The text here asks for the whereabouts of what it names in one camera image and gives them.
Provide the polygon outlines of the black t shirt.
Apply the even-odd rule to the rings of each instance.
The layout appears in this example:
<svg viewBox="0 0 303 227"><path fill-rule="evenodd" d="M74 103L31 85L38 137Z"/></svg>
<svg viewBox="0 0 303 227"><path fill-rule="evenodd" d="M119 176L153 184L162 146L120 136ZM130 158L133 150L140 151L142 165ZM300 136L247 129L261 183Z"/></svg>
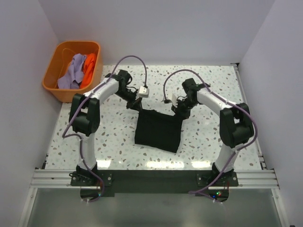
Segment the black t shirt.
<svg viewBox="0 0 303 227"><path fill-rule="evenodd" d="M142 110L138 114L135 144L176 153L181 140L183 120L178 116Z"/></svg>

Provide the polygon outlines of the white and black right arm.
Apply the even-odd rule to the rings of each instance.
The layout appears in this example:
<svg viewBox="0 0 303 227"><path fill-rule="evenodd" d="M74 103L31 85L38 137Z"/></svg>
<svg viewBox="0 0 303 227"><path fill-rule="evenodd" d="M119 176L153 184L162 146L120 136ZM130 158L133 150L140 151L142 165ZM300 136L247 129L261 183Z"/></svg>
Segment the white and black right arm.
<svg viewBox="0 0 303 227"><path fill-rule="evenodd" d="M175 115L188 119L196 105L206 105L219 116L219 135L223 144L206 183L221 186L232 176L239 150L257 133L249 107L245 103L230 102L210 91L207 84L197 84L193 79L185 80L182 87L186 97L173 103L171 109Z"/></svg>

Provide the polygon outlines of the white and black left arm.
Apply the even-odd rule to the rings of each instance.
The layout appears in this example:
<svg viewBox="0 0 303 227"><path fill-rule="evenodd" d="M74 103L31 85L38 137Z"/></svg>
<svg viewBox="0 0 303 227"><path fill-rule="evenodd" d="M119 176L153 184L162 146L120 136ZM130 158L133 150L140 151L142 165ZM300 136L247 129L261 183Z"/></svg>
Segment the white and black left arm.
<svg viewBox="0 0 303 227"><path fill-rule="evenodd" d="M95 157L95 133L100 125L100 105L115 94L126 101L126 108L135 111L142 110L142 98L138 90L132 91L128 85L132 76L125 70L118 74L108 74L104 81L85 94L75 94L69 116L73 136L80 139L79 162L76 171L70 174L72 186L100 186L102 178L98 175Z"/></svg>

